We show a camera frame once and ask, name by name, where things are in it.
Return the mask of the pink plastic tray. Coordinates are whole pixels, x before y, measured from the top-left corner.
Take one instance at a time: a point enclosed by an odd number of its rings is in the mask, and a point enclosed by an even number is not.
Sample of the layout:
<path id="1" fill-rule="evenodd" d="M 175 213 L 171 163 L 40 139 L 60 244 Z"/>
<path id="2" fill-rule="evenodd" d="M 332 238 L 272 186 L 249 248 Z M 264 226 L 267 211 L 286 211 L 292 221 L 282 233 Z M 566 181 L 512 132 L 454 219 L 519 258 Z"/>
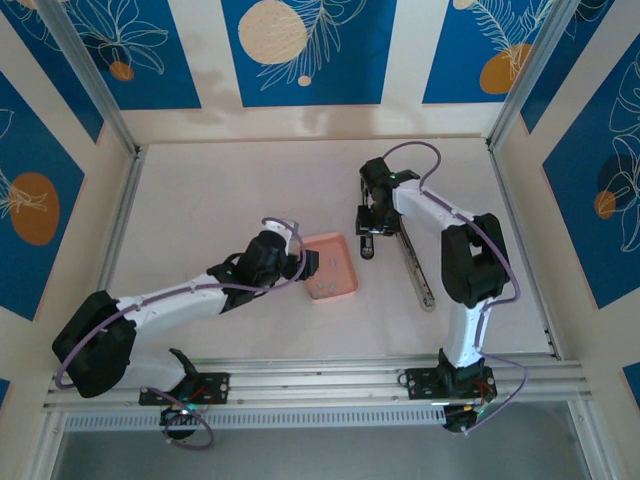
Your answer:
<path id="1" fill-rule="evenodd" d="M 329 232 L 303 238 L 305 247 L 318 251 L 320 264 L 316 274 L 304 281 L 308 296 L 315 303 L 328 302 L 352 296 L 359 287 L 359 281 L 351 260 L 345 236 L 340 232 Z M 337 260 L 331 265 L 332 258 Z M 324 284 L 324 290 L 317 288 Z M 329 292 L 331 283 L 336 284 L 334 292 Z"/>

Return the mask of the aluminium frame post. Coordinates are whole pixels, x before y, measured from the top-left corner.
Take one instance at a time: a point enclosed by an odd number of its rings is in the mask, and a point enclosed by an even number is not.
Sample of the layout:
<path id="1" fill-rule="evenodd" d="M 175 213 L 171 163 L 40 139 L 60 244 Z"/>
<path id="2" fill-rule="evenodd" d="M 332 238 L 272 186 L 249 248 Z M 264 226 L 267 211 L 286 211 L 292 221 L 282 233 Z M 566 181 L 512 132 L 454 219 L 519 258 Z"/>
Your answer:
<path id="1" fill-rule="evenodd" d="M 492 155 L 497 153 L 510 132 L 579 2 L 580 0 L 554 1 L 553 8 L 542 25 L 494 125 L 486 135 L 487 148 Z"/>
<path id="2" fill-rule="evenodd" d="M 62 54 L 116 139 L 133 159 L 140 146 L 121 115 L 120 109 L 101 76 L 81 37 L 58 0 L 34 0 L 36 10 Z"/>

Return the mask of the silver metal stapler magazine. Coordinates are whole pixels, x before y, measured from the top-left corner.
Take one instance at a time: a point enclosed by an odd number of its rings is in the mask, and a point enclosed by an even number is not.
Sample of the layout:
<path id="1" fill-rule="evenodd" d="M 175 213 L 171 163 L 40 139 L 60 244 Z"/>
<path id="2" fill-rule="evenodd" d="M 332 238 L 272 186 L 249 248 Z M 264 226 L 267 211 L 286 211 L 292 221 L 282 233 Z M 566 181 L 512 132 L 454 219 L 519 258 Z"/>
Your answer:
<path id="1" fill-rule="evenodd" d="M 435 297 L 421 267 L 420 261 L 410 240 L 403 222 L 399 224 L 400 230 L 396 234 L 399 241 L 405 265 L 422 310 L 431 312 L 435 309 Z"/>

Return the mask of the aluminium side rail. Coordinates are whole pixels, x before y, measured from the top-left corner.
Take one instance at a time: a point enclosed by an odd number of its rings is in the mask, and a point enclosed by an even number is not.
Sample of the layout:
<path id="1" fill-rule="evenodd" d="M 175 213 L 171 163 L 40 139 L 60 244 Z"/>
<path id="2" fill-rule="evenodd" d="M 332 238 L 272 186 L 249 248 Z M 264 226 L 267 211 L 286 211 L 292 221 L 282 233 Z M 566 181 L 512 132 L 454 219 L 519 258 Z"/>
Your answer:
<path id="1" fill-rule="evenodd" d="M 514 231 L 514 236 L 516 239 L 516 243 L 519 249 L 519 255 L 522 259 L 524 270 L 526 272 L 526 276 L 529 281 L 529 285 L 531 287 L 534 299 L 539 310 L 542 312 L 544 321 L 543 321 L 543 330 L 545 332 L 545 336 L 547 339 L 547 343 L 550 345 L 550 356 L 555 358 L 557 361 L 564 360 L 564 351 L 562 342 L 556 332 L 555 326 L 553 325 L 553 319 L 551 312 L 549 310 L 548 303 L 544 299 L 542 295 L 542 290 L 540 288 L 540 283 L 536 278 L 531 258 L 529 255 L 529 251 L 527 249 L 528 245 L 524 236 L 525 231 L 523 230 L 523 225 L 521 222 L 521 218 L 519 216 L 519 212 L 516 208 L 516 204 L 514 202 L 515 198 L 512 194 L 512 191 L 508 185 L 505 173 L 503 168 L 500 165 L 497 154 L 494 152 L 494 149 L 491 146 L 488 146 L 488 154 L 489 158 L 499 184 L 501 194 L 503 200 L 506 205 L 506 210 L 508 212 L 510 222 Z"/>
<path id="2" fill-rule="evenodd" d="M 147 151 L 147 146 L 138 147 L 136 155 L 128 170 L 126 181 L 117 204 L 116 214 L 112 222 L 108 241 L 106 243 L 104 258 L 96 284 L 96 289 L 98 291 L 107 290 L 113 280 L 144 168 Z"/>

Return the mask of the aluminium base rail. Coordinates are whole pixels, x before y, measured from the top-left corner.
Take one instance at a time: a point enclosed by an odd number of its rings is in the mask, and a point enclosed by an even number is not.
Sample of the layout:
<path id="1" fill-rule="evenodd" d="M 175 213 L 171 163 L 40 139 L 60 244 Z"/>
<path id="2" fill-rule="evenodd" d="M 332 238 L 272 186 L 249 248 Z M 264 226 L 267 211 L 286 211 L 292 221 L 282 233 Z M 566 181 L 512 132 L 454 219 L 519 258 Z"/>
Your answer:
<path id="1" fill-rule="evenodd" d="M 429 368 L 435 355 L 326 357 L 307 359 L 195 359 L 201 372 L 230 375 L 228 408 L 287 408 L 404 405 L 408 392 L 398 376 L 408 368 Z M 582 365 L 548 354 L 502 354 L 487 360 L 504 400 L 528 381 L 520 402 L 590 400 Z"/>

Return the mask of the black controller board with LED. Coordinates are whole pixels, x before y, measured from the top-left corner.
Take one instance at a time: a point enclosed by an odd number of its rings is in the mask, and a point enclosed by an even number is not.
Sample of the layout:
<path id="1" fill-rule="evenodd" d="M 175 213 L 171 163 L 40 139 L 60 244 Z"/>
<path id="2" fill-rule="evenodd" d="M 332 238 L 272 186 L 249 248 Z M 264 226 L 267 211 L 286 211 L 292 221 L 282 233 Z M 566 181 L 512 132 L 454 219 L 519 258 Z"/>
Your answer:
<path id="1" fill-rule="evenodd" d="M 443 427 L 454 434 L 468 432 L 477 424 L 482 412 L 482 407 L 474 405 L 445 406 Z"/>
<path id="2" fill-rule="evenodd" d="M 184 441 L 197 431 L 196 410 L 170 405 L 160 412 L 160 427 L 169 441 Z"/>

